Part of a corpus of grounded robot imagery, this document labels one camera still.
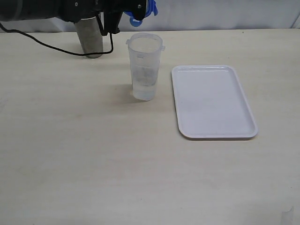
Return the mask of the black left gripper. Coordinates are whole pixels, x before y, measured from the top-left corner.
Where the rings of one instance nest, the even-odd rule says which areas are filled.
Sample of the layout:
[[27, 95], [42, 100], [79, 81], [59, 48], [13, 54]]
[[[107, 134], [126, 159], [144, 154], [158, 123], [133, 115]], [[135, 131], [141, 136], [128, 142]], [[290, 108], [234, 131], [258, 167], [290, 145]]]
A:
[[[147, 12], [147, 0], [133, 0], [131, 12], [141, 21]], [[120, 33], [119, 23], [123, 12], [129, 10], [129, 0], [63, 0], [60, 6], [60, 19], [76, 23], [88, 15], [104, 13], [103, 36]]]

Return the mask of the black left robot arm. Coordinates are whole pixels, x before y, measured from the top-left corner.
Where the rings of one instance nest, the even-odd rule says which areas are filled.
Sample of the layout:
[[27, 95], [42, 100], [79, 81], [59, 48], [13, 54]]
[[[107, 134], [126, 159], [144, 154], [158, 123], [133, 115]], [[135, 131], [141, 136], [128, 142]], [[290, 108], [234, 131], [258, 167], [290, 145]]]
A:
[[103, 14], [101, 34], [117, 34], [123, 13], [142, 21], [152, 13], [151, 0], [2, 0], [2, 22], [49, 19], [57, 17], [65, 22], [78, 23]]

